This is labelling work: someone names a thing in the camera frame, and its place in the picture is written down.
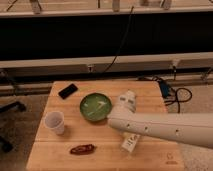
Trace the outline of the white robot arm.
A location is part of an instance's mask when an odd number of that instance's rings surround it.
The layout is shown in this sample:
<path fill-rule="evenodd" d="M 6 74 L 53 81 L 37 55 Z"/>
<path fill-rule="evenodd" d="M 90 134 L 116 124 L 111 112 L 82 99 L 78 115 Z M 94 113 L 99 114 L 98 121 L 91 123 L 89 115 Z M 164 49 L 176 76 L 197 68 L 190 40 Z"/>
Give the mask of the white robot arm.
<path fill-rule="evenodd" d="M 108 125 L 120 131 L 213 149 L 213 114 L 136 113 L 133 91 L 117 98 Z"/>

